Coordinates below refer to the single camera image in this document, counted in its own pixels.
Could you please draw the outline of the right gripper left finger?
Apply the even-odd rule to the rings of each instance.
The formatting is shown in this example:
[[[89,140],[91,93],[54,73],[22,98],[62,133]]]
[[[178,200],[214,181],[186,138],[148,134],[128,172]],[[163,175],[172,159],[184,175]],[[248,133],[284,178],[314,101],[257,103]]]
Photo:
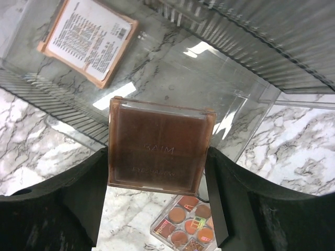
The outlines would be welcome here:
[[[43,182],[1,196],[1,250],[96,247],[108,179],[102,148]]]

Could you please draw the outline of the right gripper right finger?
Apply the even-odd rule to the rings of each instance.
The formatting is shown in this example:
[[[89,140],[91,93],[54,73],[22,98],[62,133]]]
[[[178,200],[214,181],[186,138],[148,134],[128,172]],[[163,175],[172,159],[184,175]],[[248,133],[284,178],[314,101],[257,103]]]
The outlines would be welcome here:
[[[313,196],[270,182],[214,147],[206,183],[221,250],[334,250],[334,194]]]

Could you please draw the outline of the orange eyeshadow palette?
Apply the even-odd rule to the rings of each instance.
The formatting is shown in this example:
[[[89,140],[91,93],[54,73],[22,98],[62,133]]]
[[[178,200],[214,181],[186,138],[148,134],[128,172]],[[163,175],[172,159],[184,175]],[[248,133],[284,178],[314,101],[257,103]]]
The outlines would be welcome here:
[[[209,203],[176,196],[150,226],[150,233],[172,250],[216,250]]]

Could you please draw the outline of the rose gold clear compact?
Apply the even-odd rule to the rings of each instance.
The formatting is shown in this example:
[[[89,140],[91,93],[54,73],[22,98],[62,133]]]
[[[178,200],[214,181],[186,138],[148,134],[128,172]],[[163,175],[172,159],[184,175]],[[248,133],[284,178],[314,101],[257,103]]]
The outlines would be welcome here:
[[[109,106],[108,185],[194,196],[216,113],[113,97]]]

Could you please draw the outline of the clear acrylic makeup organizer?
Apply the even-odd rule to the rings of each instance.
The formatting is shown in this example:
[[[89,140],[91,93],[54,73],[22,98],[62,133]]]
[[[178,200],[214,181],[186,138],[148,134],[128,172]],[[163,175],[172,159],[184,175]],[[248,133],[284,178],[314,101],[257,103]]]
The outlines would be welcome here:
[[[213,108],[212,144],[240,156],[273,105],[334,109],[334,1],[106,1],[137,20],[106,88],[46,56],[65,1],[1,1],[1,88],[90,148],[125,96]]]

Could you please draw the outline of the labelled compact box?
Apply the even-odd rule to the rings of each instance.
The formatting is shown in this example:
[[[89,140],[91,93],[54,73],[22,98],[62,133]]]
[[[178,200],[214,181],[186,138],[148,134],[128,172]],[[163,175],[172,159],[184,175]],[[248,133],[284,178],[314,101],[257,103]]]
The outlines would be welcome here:
[[[37,51],[76,70],[100,89],[117,71],[139,22],[101,1],[60,1]]]

